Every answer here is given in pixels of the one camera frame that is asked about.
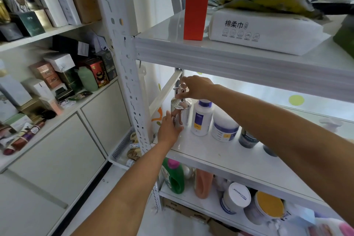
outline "forearm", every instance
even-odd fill
[[[220,85],[212,87],[207,99],[270,147],[310,188],[354,225],[350,210],[333,196],[341,186],[345,197],[342,199],[354,205],[353,144],[285,109]]]
[[[166,144],[156,144],[143,155],[72,236],[136,235],[147,199],[169,149]]]

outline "silver soap dispenser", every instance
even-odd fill
[[[184,93],[187,91],[187,87],[184,84],[180,84],[178,87],[173,88],[177,90],[177,93]],[[178,114],[175,118],[176,127],[188,125],[190,108],[192,107],[193,101],[190,98],[177,99],[172,98],[171,100],[171,112],[178,110]]]

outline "perforated metal upright post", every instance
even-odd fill
[[[115,51],[121,89],[125,96],[126,107],[132,124],[137,132],[143,153],[150,148],[153,140],[152,124],[148,105],[143,102],[139,75],[136,65],[138,54],[135,48],[134,35],[137,33],[133,0],[99,0],[105,26],[111,37]],[[162,209],[159,189],[153,189],[157,208]]]

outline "yellow lid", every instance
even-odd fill
[[[281,217],[284,212],[284,205],[281,199],[258,191],[256,193],[257,201],[262,210],[274,218]]]

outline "green polka dot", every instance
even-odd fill
[[[289,103],[293,106],[300,106],[305,102],[305,99],[301,95],[291,95],[289,97]]]

